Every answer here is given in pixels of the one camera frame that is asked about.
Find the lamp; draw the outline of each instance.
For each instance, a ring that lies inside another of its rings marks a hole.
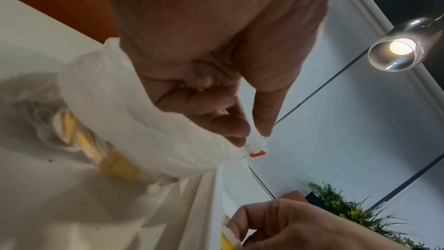
[[[420,18],[394,27],[369,49],[369,61],[383,71],[403,71],[419,63],[444,60],[442,18]]]

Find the plastic bag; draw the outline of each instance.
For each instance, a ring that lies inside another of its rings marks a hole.
[[[200,175],[265,149],[257,133],[238,149],[181,114],[158,110],[118,45],[111,38],[101,51],[74,59],[59,74],[58,86],[75,117],[140,167],[150,184]]]

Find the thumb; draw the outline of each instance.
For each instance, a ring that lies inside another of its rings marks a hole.
[[[283,231],[277,235],[262,241],[255,242],[248,245],[244,250],[293,250],[296,245],[293,242],[292,236]]]

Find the skin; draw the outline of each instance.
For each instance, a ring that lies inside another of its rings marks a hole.
[[[318,37],[328,0],[111,0],[121,47],[152,102],[243,146],[237,98],[256,89],[253,119],[271,135]]]
[[[274,200],[241,207],[228,223],[244,250],[406,250],[404,246],[307,203]]]

